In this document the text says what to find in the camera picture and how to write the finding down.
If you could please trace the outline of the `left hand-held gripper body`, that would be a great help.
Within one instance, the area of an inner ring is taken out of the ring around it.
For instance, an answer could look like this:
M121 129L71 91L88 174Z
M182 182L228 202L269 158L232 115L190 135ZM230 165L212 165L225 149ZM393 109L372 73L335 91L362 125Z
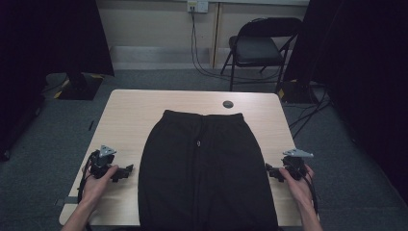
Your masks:
M111 163L115 158L115 153L116 151L114 149L102 145L99 149L96 149L90 154L87 170L96 179L101 178L111 167Z

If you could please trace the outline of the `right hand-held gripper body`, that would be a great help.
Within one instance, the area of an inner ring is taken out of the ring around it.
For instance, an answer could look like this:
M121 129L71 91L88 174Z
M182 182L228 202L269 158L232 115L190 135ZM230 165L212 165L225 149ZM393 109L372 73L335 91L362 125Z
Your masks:
M291 149L283 152L282 159L284 168L289 172L291 177L295 180L300 180L306 176L308 170L306 169L304 158L313 158L314 154L306 152L301 149Z

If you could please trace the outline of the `black pants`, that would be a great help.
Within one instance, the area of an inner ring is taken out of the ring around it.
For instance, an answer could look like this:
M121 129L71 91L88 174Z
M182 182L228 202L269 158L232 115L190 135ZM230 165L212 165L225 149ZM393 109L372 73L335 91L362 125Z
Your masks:
M166 110L143 149L143 231L278 231L265 161L243 115Z

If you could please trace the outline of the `person's right hand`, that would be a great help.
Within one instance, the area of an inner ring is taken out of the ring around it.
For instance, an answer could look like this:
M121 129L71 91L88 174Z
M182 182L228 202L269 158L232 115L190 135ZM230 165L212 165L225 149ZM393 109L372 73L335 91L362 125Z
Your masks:
M306 166L307 175L305 179L302 180L294 180L289 172L284 169L280 168L279 171L284 177L289 186L289 190L299 206L303 207L314 207L314 199L309 187L309 183L312 182L314 172L309 166Z

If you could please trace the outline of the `person's left hand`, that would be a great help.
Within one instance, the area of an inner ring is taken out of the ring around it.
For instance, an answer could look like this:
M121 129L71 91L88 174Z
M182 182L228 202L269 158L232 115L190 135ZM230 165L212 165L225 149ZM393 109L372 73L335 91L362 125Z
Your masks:
M86 170L86 183L82 193L81 205L89 205L95 207L107 189L111 177L117 172L118 165L111 166L104 176L96 179L90 171Z

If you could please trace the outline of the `grey tape strip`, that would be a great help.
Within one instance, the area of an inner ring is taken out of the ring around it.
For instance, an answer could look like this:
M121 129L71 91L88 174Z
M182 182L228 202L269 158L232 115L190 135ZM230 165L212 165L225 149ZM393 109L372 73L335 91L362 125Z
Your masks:
M77 204L78 197L77 196L66 196L65 198L59 198L55 201L55 206L63 207L65 204Z

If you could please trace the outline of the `black stand base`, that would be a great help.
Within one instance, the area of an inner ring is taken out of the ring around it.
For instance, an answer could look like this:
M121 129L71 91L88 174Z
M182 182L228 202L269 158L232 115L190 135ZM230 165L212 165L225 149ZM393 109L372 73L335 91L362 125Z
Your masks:
M284 103L317 104L318 100L310 85L304 85L297 80L282 82L277 95Z
M88 100L91 101L96 95L104 78L96 74L67 76L60 89L55 94L56 99L61 100Z

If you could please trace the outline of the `dark curtain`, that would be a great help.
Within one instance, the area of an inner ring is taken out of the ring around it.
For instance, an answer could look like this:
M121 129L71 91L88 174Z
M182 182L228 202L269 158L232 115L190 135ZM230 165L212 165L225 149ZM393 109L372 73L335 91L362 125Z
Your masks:
M0 0L0 162L51 73L114 74L96 0Z
M408 0L309 0L284 78L328 87L408 203Z

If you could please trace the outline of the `black folding chair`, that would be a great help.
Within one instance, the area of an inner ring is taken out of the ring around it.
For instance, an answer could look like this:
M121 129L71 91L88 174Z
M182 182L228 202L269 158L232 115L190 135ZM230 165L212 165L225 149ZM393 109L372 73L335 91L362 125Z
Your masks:
M263 72L269 66L278 66L279 88L291 42L301 24L295 17L256 18L244 24L236 36L229 38L230 52L220 72L231 66L229 90L236 84L236 67L260 67Z

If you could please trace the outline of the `wooden wall post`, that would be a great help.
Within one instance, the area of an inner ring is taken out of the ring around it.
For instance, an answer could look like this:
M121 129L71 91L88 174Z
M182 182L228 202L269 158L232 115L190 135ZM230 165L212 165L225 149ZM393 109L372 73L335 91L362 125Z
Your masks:
M222 18L222 5L218 2L211 3L213 10L213 27L212 27L212 43L209 49L210 51L210 67L217 67L217 50L218 50L218 38L219 38L219 22Z

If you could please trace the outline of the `white wall outlet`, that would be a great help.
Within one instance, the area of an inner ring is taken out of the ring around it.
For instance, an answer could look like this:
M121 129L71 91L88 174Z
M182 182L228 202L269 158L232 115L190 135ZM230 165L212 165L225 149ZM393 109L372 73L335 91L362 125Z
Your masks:
M209 10L209 2L202 0L189 0L187 2L187 11L189 13L207 13Z

